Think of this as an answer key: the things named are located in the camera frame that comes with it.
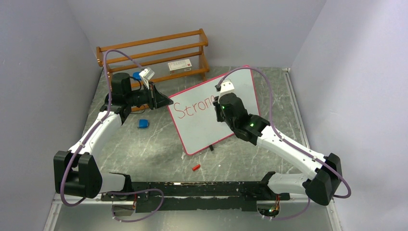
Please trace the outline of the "pink-framed whiteboard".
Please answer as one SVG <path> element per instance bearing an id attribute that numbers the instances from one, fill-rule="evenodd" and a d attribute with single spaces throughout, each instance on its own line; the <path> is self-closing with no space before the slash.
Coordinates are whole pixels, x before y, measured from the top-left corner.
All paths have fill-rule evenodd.
<path id="1" fill-rule="evenodd" d="M 222 76 L 217 76 L 169 97 L 173 101 L 168 106 L 170 116 L 187 155 L 194 155 L 234 134 L 226 123 L 217 122 L 213 106 L 219 95 L 215 86 L 221 79 Z M 234 92 L 242 99 L 245 109 L 259 115 L 252 71 L 238 70 L 227 79 L 233 83 Z"/>

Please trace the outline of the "red marker cap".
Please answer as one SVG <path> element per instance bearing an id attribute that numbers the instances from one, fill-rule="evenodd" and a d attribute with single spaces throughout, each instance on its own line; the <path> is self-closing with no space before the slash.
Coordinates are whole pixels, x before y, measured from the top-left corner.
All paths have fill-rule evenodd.
<path id="1" fill-rule="evenodd" d="M 198 164 L 198 165 L 196 165 L 196 166 L 194 166 L 194 167 L 192 168 L 192 171 L 196 171 L 196 170 L 198 170 L 200 167 L 201 167 L 201 165 Z"/>

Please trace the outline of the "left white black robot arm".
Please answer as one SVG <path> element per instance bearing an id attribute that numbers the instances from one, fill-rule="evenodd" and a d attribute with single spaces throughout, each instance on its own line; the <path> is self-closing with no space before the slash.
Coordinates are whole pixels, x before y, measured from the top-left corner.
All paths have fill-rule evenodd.
<path id="1" fill-rule="evenodd" d="M 67 151 L 58 151 L 53 158 L 56 192 L 82 198 L 95 198 L 100 193 L 114 192 L 121 200 L 133 194 L 130 175 L 101 173 L 95 156 L 124 124 L 133 107 L 147 105 L 158 109 L 172 105 L 173 101 L 160 93 L 153 82 L 133 90 L 131 76 L 116 73 L 111 80 L 111 94 L 92 126 L 83 137 Z"/>

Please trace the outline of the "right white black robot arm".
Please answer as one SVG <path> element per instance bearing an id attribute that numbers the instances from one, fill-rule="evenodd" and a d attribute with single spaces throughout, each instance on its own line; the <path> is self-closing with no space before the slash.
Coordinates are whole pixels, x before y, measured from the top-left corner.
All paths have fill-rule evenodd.
<path id="1" fill-rule="evenodd" d="M 217 121 L 224 122 L 243 141 L 272 151 L 290 162 L 299 174 L 274 173 L 260 185 L 260 194 L 272 199 L 276 194 L 304 194 L 319 205 L 328 205 L 341 183 L 340 157 L 325 156 L 282 135 L 269 121 L 247 112 L 234 93 L 216 96 L 213 101 Z"/>

